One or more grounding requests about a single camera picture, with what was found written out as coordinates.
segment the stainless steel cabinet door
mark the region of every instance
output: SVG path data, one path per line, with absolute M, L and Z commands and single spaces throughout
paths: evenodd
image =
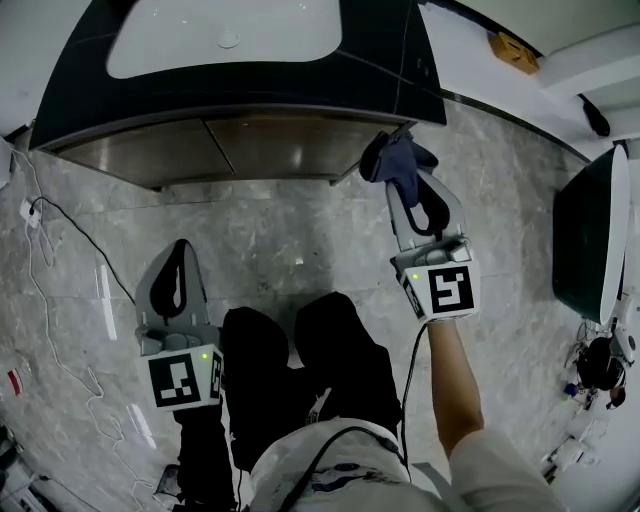
M 384 124 L 320 115 L 260 114 L 208 120 L 237 179 L 335 180 L 356 164 Z
M 200 119 L 134 128 L 65 148 L 58 155 L 147 188 L 234 179 Z

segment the white cable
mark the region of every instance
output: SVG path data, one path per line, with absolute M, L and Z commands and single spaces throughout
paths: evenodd
M 26 158 L 26 156 L 23 153 L 20 153 L 18 151 L 16 151 L 16 152 L 21 154 L 27 160 L 27 162 L 29 162 L 29 160 Z M 22 174 L 24 175 L 24 178 L 25 178 L 25 198 L 26 198 L 27 176 L 24 173 L 24 171 L 22 170 L 22 168 L 20 167 L 20 165 L 17 163 L 17 161 L 16 161 L 16 164 L 18 165 L 18 168 L 22 171 Z M 60 369 L 62 369 L 62 371 L 64 371 L 67 375 L 69 375 L 74 380 L 79 382 L 80 385 L 87 392 L 89 392 L 91 394 L 91 397 L 85 402 L 85 406 L 89 410 L 89 413 L 91 414 L 91 418 L 93 418 L 93 424 L 94 424 L 96 430 L 101 435 L 103 435 L 104 437 L 106 437 L 106 438 L 110 439 L 111 441 L 113 441 L 113 446 L 111 447 L 112 452 L 114 453 L 116 458 L 120 461 L 120 463 L 133 476 L 134 482 L 133 482 L 133 485 L 131 487 L 131 497 L 133 498 L 133 501 L 135 501 L 136 506 L 137 506 L 137 508 L 135 509 L 135 512 L 140 512 L 140 510 L 142 510 L 143 507 L 142 507 L 142 504 L 140 503 L 140 501 L 138 501 L 138 498 L 136 498 L 136 495 L 135 495 L 136 486 L 137 485 L 142 485 L 142 486 L 144 486 L 144 487 L 146 487 L 148 489 L 153 489 L 153 484 L 151 482 L 148 482 L 148 481 L 143 480 L 142 478 L 140 478 L 138 476 L 138 474 L 133 470 L 133 468 L 127 462 L 125 462 L 125 460 L 122 458 L 122 456 L 118 453 L 118 451 L 117 451 L 118 445 L 121 442 L 125 441 L 124 432 L 122 431 L 122 425 L 120 424 L 118 419 L 115 418 L 114 416 L 110 417 L 111 425 L 113 426 L 113 428 L 118 433 L 118 437 L 114 437 L 114 436 L 108 434 L 107 432 L 105 432 L 104 430 L 102 430 L 102 428 L 100 428 L 100 425 L 98 424 L 98 418 L 94 414 L 93 409 L 91 409 L 91 402 L 93 400 L 100 400 L 100 399 L 104 398 L 105 393 L 104 393 L 104 388 L 102 387 L 102 385 L 98 381 L 98 378 L 96 377 L 95 373 L 93 372 L 93 369 L 91 368 L 91 366 L 87 365 L 87 371 L 89 372 L 89 376 L 91 377 L 91 380 L 93 381 L 95 386 L 98 388 L 98 392 L 97 393 L 95 391 L 93 391 L 89 386 L 87 386 L 85 384 L 85 382 L 80 377 L 75 375 L 71 370 L 69 370 L 60 361 L 60 357 L 58 356 L 58 350 L 56 349 L 56 345 L 53 342 L 53 339 L 51 338 L 51 334 L 50 334 L 50 328 L 49 328 L 49 323 L 50 323 L 49 322 L 49 303 L 47 301 L 47 297 L 45 296 L 45 294 L 43 293 L 42 289 L 40 288 L 40 285 L 38 284 L 38 282 L 33 277 L 33 244 L 31 242 L 31 237 L 29 236 L 29 222 L 27 220 L 25 220 L 25 223 L 24 223 L 24 236 L 27 239 L 27 244 L 29 246 L 29 277 L 31 278 L 31 282 L 33 283 L 33 285 L 35 286 L 36 290 L 38 291 L 38 294 L 40 295 L 40 298 L 44 302 L 45 336 L 47 338 L 47 341 L 49 342 L 49 346 L 51 347 L 51 351 L 53 352 L 53 358 L 54 358 L 56 364 L 58 365 L 58 367 L 60 367 Z M 152 498 L 154 499 L 154 501 L 156 501 L 157 503 L 160 503 L 162 505 L 162 503 L 160 502 L 160 500 L 158 500 L 158 498 L 156 498 L 153 495 L 152 495 Z
M 38 173 L 36 172 L 36 168 L 33 166 L 31 161 L 27 157 L 27 155 L 25 155 L 22 151 L 18 151 L 17 149 L 13 149 L 13 148 L 11 148 L 11 152 L 15 153 L 16 155 L 22 156 L 22 158 L 24 158 L 24 160 L 27 162 L 29 167 L 31 167 L 31 170 L 33 171 L 33 177 L 36 182 L 36 187 L 38 188 L 38 196 L 42 196 L 43 195 L 42 188 L 40 187 L 40 181 L 38 180 Z M 27 184 L 27 173 L 24 172 L 24 169 L 22 169 L 20 162 L 18 162 L 17 156 L 15 158 L 15 162 L 16 162 L 16 167 L 22 172 L 22 176 L 24 178 L 24 198 L 22 200 L 22 202 L 24 203 L 27 201 L 27 191 L 29 187 L 29 185 Z M 42 258 L 44 259 L 44 264 L 46 265 L 47 268 L 53 268 L 53 264 L 55 263 L 56 252 L 53 249 L 53 245 L 51 245 L 51 240 L 49 240 L 47 233 L 45 233 L 44 228 L 42 227 L 43 217 L 44 217 L 44 203 L 42 203 L 42 216 L 40 217 L 40 223 L 38 225 L 38 229 L 40 231 L 40 234 L 42 234 L 44 239 L 47 241 L 47 244 L 49 245 L 49 250 L 51 251 L 51 263 L 47 261 L 47 255 L 45 254 L 44 247 L 42 247 L 42 240 L 40 239 L 40 237 L 38 237 L 38 243 L 40 245 L 40 250 L 42 251 Z

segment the sink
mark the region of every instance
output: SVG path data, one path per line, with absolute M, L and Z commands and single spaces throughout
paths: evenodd
M 341 40 L 340 0 L 139 0 L 107 71 L 131 78 L 226 62 L 308 62 Z

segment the electrical outlet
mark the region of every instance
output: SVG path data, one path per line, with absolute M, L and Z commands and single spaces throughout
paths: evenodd
M 31 202 L 27 200 L 22 201 L 20 205 L 20 216 L 34 229 L 40 225 L 40 210 L 37 207 L 33 207 L 33 213 L 31 213 Z

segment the gray tile floor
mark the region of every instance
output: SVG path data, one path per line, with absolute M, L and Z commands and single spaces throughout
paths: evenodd
M 483 309 L 460 322 L 482 390 L 487 422 L 504 430 L 533 464 L 561 440 L 575 412 L 559 379 L 579 318 L 551 293 L 554 191 L 582 164 L 554 144 L 489 114 L 447 103 L 449 126 L 419 125 L 416 140 L 441 161 L 438 176 L 462 200 L 480 259 Z M 198 252 L 211 318 L 249 305 L 291 332 L 297 308 L 329 290 L 355 302 L 373 338 L 388 347 L 398 390 L 404 386 L 419 325 L 394 281 L 397 252 L 383 187 L 353 176 L 321 182 L 236 182 L 171 187 L 156 194 L 41 153 L 31 154 L 42 190 L 72 214 L 109 257 L 129 290 L 146 265 L 177 238 Z M 29 168 L 26 184 L 36 194 Z M 27 462 L 101 510 L 134 510 L 133 477 L 98 435 L 90 397 L 56 366 L 45 336 L 44 303 L 28 273 L 17 174 L 0 191 L 0 365 L 17 367 L 24 393 L 0 383 L 2 418 L 25 447 Z M 134 371 L 135 315 L 93 248 L 51 208 L 44 230 L 56 251 L 45 266 L 34 233 L 33 274 L 47 296 L 50 333 L 60 359 L 90 384 L 90 365 L 105 397 L 92 402 L 100 427 L 126 441 L 118 451 L 138 475 L 156 482 L 175 461 L 179 429 L 145 403 Z M 114 328 L 108 329 L 105 311 Z M 430 397 L 430 357 L 420 354 L 409 403 L 409 449 L 447 473 Z M 148 424 L 145 432 L 135 411 Z M 84 510 L 59 488 L 38 484 L 64 510 Z M 136 495 L 149 509 L 150 493 Z

